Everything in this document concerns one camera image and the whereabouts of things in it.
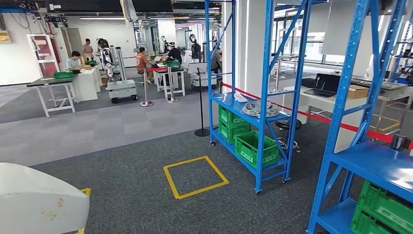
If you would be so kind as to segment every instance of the black stanchion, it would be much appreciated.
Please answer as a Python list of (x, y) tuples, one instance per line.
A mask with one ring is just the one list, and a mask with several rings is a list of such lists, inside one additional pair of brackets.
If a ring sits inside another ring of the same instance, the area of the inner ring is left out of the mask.
[(202, 83), (201, 83), (201, 72), (198, 70), (199, 77), (199, 102), (201, 104), (201, 129), (195, 131), (195, 135), (198, 137), (207, 137), (209, 136), (209, 130), (204, 128), (204, 111), (202, 107)]

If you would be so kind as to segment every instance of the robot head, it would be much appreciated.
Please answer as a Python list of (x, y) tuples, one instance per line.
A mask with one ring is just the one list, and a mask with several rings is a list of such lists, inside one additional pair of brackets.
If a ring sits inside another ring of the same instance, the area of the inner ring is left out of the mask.
[(98, 38), (96, 40), (96, 43), (100, 48), (109, 48), (109, 43), (108, 43), (108, 40), (106, 39)]

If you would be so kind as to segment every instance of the office chair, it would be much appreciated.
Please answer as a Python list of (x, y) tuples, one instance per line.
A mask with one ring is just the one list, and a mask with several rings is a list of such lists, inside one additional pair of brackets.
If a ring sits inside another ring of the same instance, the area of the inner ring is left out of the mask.
[[(286, 131), (287, 134), (286, 134), (285, 137), (279, 137), (279, 138), (277, 138), (278, 142), (279, 142), (280, 145), (281, 145), (281, 148), (287, 149), (287, 147), (288, 147), (288, 132), (289, 132), (288, 130), (290, 130), (290, 121), (287, 120), (287, 119), (280, 120), (280, 121), (276, 121), (276, 122), (275, 122), (275, 125), (276, 125), (277, 127), (281, 128), (282, 130), (287, 130), (287, 131)], [(297, 119), (296, 130), (300, 129), (301, 126), (302, 126), (301, 121), (299, 121), (299, 120)], [(300, 147), (298, 146), (298, 143), (297, 143), (296, 141), (294, 141), (293, 149), (295, 149), (297, 153), (301, 153)]]

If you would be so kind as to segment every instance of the blue metal shelf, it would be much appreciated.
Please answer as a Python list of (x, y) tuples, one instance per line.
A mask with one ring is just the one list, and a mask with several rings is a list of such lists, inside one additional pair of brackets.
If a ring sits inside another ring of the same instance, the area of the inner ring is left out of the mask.
[[(245, 102), (238, 102), (238, 101), (234, 101), (232, 103), (232, 97), (233, 94), (232, 93), (226, 93), (223, 95), (213, 95), (211, 97), (211, 99), (213, 101), (215, 101), (216, 103), (218, 103), (219, 105), (222, 105), (223, 107), (225, 107), (227, 110), (229, 110), (230, 112), (238, 115), (239, 117), (245, 119), (246, 121), (248, 121), (250, 124), (259, 127), (260, 126), (260, 118), (259, 117), (255, 117), (255, 116), (249, 116), (247, 114), (245, 114), (243, 112), (243, 107), (245, 106)], [(248, 101), (255, 101), (256, 99), (252, 99), (249, 97), (245, 97)], [(285, 113), (285, 112), (280, 112), (279, 115), (274, 116), (274, 117), (267, 117), (266, 120), (269, 122), (274, 122), (274, 121), (279, 121), (282, 119), (287, 119), (290, 118), (291, 115)]]
[[(206, 25), (209, 24), (209, 3), (210, 0), (205, 0), (205, 15), (206, 15)], [(295, 126), (297, 123), (297, 110), (298, 110), (298, 104), (299, 104), (299, 99), (300, 99), (300, 88), (301, 88), (301, 79), (302, 79), (302, 71), (303, 71), (303, 66), (304, 66), (304, 57), (305, 57), (305, 45), (307, 41), (307, 31), (308, 31), (308, 24), (310, 21), (310, 12), (311, 12), (311, 5), (312, 4), (317, 4), (317, 3), (322, 3), (326, 2), (326, 0), (302, 0), (300, 2), (300, 6), (297, 7), (297, 12), (296, 15), (293, 16), (292, 22), (288, 30), (285, 32), (282, 41), (279, 44), (279, 47), (277, 49), (277, 52), (275, 53), (274, 57), (270, 61), (270, 56), (271, 56), (271, 39), (272, 39), (272, 27), (273, 27), (273, 22), (274, 22), (274, 11), (276, 10), (274, 7), (274, 0), (266, 0), (266, 9), (265, 9), (265, 36), (264, 36), (264, 52), (263, 52), (263, 73), (262, 73), (262, 88), (261, 88), (261, 96), (259, 99), (262, 101), (261, 105), (261, 110), (260, 110), (260, 116), (259, 117), (252, 117), (249, 115), (246, 115), (242, 112), (242, 108), (244, 107), (245, 103), (239, 103), (235, 101), (234, 98), (234, 93), (235, 93), (235, 86), (232, 86), (231, 92), (225, 94), (225, 95), (216, 95), (214, 91), (211, 88), (211, 59), (206, 59), (207, 61), (207, 73), (208, 73), (208, 104), (209, 104), (209, 123), (210, 123), (210, 129), (213, 128), (213, 116), (212, 116), (212, 102), (215, 101), (219, 105), (222, 105), (232, 113), (238, 115), (239, 117), (243, 118), (244, 120), (248, 121), (252, 125), (256, 126), (258, 128), (259, 132), (259, 137), (258, 137), (258, 153), (257, 153), (257, 169), (252, 169), (249, 165), (246, 165), (245, 162), (240, 159), (236, 153), (234, 152), (233, 146), (228, 145), (222, 137), (219, 136), (219, 134), (216, 131), (212, 131), (212, 134), (210, 135), (209, 141), (211, 143), (214, 142), (214, 138), (216, 138), (218, 141), (220, 141), (238, 160), (241, 161), (241, 163), (246, 166), (252, 174), (255, 176), (255, 192), (258, 193), (261, 191), (261, 184), (263, 180), (270, 179), (276, 176), (282, 176), (282, 179), (284, 181), (287, 181), (290, 179), (290, 167), (291, 167), (291, 161), (292, 161), (292, 153), (293, 153), (293, 142), (294, 142), (294, 135), (295, 135), (295, 128), (291, 128), (289, 130), (288, 134), (288, 141), (287, 141), (287, 149), (284, 151), (284, 149), (281, 148), (279, 142), (277, 141), (277, 136), (275, 132), (272, 130), (270, 123), (273, 121), (278, 121), (278, 120), (283, 120), (283, 119), (288, 119), (290, 120), (291, 126)], [(231, 79), (231, 84), (235, 84), (235, 42), (236, 42), (236, 23), (235, 23), (235, 10), (236, 10), (236, 0), (231, 1), (231, 9), (232, 12), (229, 15), (225, 27), (224, 27), (224, 33), (226, 32), (227, 27), (229, 26), (230, 22), (232, 23), (232, 79)], [(288, 41), (288, 37), (290, 36), (293, 28), (296, 25), (296, 22), (298, 18), (300, 17), (301, 12), (304, 11), (303, 15), (303, 21), (302, 21), (302, 27), (301, 27), (301, 35), (300, 35), (300, 53), (298, 57), (298, 66), (297, 66), (297, 78), (296, 78), (296, 84), (295, 84), (295, 89), (293, 91), (280, 91), (277, 93), (268, 93), (268, 83), (269, 83), (269, 76), (270, 76), (270, 71), (272, 70), (273, 66), (275, 65), (279, 55), (281, 54), (282, 49), (284, 48), (286, 42)], [(206, 30), (206, 41), (209, 40), (209, 30)], [(223, 35), (220, 35), (220, 38), (217, 40), (216, 44), (220, 44), (223, 38)], [(212, 54), (215, 54), (217, 47), (215, 47), (212, 50)], [(206, 50), (210, 51), (209, 43), (206, 44)], [(266, 117), (266, 109), (267, 109), (267, 98), (270, 96), (275, 96), (275, 95), (283, 95), (283, 94), (289, 94), (293, 93), (294, 94), (294, 100), (293, 100), (293, 106), (292, 106), (292, 111), (291, 114), (288, 115), (287, 113), (280, 113), (279, 115), (275, 117)], [(270, 128), (270, 132), (272, 135), (272, 138), (275, 139), (275, 142), (278, 145), (278, 148), (281, 152), (282, 155), (282, 160), (280, 160), (279, 165), (271, 165), (268, 168), (263, 168), (263, 149), (264, 149), (264, 135), (265, 135), (265, 129), (266, 126)], [(272, 173), (270, 175), (263, 175), (263, 172), (274, 169), (275, 167), (282, 166), (283, 168), (279, 170), (278, 172)]]
[[(413, 158), (366, 141), (367, 130), (373, 115), (373, 108), (376, 106), (381, 83), (386, 73), (387, 63), (389, 62), (405, 6), (406, 0), (394, 1), (392, 16), (389, 20), (390, 23), (383, 40), (384, 43), (381, 52), (379, 52), (379, 36), (376, 30), (378, 27), (379, 14), (378, 0), (357, 0), (349, 42), (345, 53), (346, 58), (338, 85), (340, 89), (337, 92), (319, 180), (314, 195), (313, 208), (306, 231), (308, 234), (314, 234), (317, 223), (333, 234), (353, 233), (350, 231), (350, 223), (355, 211), (356, 202), (351, 200), (348, 194), (354, 174), (377, 184), (407, 201), (413, 202)], [(357, 54), (364, 20), (369, 11), (372, 23), (372, 51), (374, 55), (372, 85), (369, 89), (366, 104), (345, 110), (348, 87), (350, 86), (351, 75), (356, 61), (354, 55)], [(363, 117), (350, 147), (341, 152), (334, 153), (343, 116), (359, 110), (363, 110)], [(331, 163), (336, 164), (337, 167), (333, 174), (329, 176)], [(346, 175), (341, 187), (338, 204), (320, 213), (321, 205), (341, 170), (345, 170)]]
[(331, 234), (354, 234), (350, 230), (350, 224), (356, 205), (356, 201), (348, 198), (321, 213), (318, 223)]
[[(236, 159), (238, 159), (239, 162), (241, 162), (253, 175), (257, 173), (257, 169), (253, 168), (251, 165), (249, 165), (247, 162), (245, 162), (244, 159), (242, 159), (236, 152), (235, 152), (235, 145), (234, 144), (228, 144), (228, 142), (219, 134), (218, 130), (212, 130), (210, 131), (215, 138), (219, 140), (219, 142), (225, 146), (225, 148), (232, 154)], [(285, 166), (286, 160), (282, 157), (279, 158), (278, 162), (272, 165), (267, 166), (266, 168), (263, 169), (263, 171), (269, 171), (274, 168), (280, 167), (280, 166)]]

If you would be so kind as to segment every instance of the stanchion post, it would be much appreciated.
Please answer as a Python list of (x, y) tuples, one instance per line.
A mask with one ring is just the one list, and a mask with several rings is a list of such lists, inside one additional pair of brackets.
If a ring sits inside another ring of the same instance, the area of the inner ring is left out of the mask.
[(167, 98), (167, 103), (178, 102), (179, 98), (173, 97), (173, 84), (172, 84), (172, 70), (171, 67), (168, 67), (168, 79), (169, 79), (169, 88), (170, 88), (170, 97)]
[(147, 80), (148, 80), (148, 74), (147, 74), (146, 68), (145, 68), (144, 73), (143, 73), (143, 79), (144, 79), (145, 101), (141, 102), (141, 106), (144, 106), (144, 107), (145, 106), (152, 106), (153, 102), (148, 101), (148, 92), (146, 90), (146, 87), (147, 87), (146, 83), (147, 83)]
[(198, 70), (198, 77), (199, 77), (199, 102), (201, 104), (201, 129), (195, 131), (195, 135), (198, 137), (207, 137), (209, 136), (209, 130), (204, 129), (204, 111), (202, 107), (202, 82), (201, 82), (201, 72)]

